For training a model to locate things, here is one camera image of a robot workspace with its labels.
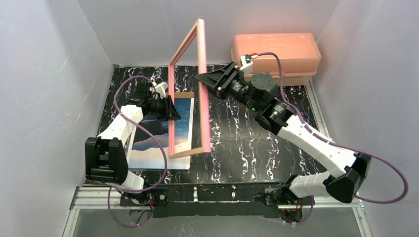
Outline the blue sky landscape photo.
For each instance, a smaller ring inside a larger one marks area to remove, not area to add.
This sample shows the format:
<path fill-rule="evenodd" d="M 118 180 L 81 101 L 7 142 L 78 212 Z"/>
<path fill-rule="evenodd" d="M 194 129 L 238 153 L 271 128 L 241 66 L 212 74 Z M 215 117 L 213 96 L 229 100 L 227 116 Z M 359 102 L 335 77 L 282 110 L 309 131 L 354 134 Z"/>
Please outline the blue sky landscape photo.
<path fill-rule="evenodd" d="M 175 152 L 179 153 L 192 148 L 194 99 L 175 98 L 174 105 L 181 116 L 180 120 L 175 121 Z M 168 156 L 168 121 L 160 121 L 155 115 L 146 115 L 140 125 L 157 138 Z M 158 144 L 138 128 L 131 134 L 127 160 L 130 169 L 164 168 L 164 158 Z"/>

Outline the pink wooden picture frame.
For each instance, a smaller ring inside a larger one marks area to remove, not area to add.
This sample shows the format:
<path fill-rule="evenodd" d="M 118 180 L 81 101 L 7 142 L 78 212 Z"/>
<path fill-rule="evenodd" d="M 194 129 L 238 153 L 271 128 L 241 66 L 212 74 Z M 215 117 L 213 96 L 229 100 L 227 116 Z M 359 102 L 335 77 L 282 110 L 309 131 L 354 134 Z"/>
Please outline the pink wooden picture frame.
<path fill-rule="evenodd" d="M 186 49 L 197 40 L 197 56 L 198 56 L 198 70 L 199 73 L 207 72 L 207 55 L 206 55 L 206 35 L 205 35 L 205 21 L 197 19 L 193 24 L 191 30 L 188 32 L 177 51 L 173 55 L 168 65 L 168 94 L 174 98 L 174 67 Z M 210 109 L 209 109 L 209 91 L 207 86 L 199 83 L 199 113 L 200 113 L 200 132 L 201 132 L 201 146 L 177 153 L 175 151 L 175 124 L 174 121 L 169 122 L 169 141 L 168 151 L 169 159 L 192 156 L 202 153 L 211 152 L 211 132 L 210 132 Z"/>

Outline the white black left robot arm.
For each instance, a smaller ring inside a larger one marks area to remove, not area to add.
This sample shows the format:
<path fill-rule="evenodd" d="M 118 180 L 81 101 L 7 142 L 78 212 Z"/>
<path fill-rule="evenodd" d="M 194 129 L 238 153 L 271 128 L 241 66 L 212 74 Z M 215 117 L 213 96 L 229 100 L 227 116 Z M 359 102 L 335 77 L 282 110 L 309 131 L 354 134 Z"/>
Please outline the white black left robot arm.
<path fill-rule="evenodd" d="M 135 94 L 125 105 L 111 124 L 98 136 L 87 138 L 85 150 L 86 179 L 108 184 L 123 192 L 140 193 L 149 190 L 145 180 L 135 175 L 128 168 L 125 144 L 137 127 L 154 141 L 157 138 L 140 122 L 146 115 L 154 115 L 161 121 L 179 120 L 181 116 L 174 107 L 171 96 L 160 94 Z"/>

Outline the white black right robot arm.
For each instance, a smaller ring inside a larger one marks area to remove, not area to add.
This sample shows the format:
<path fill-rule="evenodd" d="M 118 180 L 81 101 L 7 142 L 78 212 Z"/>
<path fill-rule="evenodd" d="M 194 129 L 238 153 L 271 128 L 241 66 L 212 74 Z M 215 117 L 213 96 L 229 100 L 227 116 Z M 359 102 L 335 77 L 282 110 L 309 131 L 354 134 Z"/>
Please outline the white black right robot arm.
<path fill-rule="evenodd" d="M 315 175 L 293 175 L 265 196 L 276 203 L 294 203 L 308 196 L 332 197 L 350 203 L 362 185 L 371 157 L 332 145 L 331 140 L 301 120 L 296 111 L 280 100 L 279 86 L 265 72 L 256 73 L 250 81 L 236 63 L 195 79 L 206 85 L 219 99 L 232 97 L 256 113 L 255 121 L 265 130 L 286 139 L 316 159 L 325 172 Z"/>

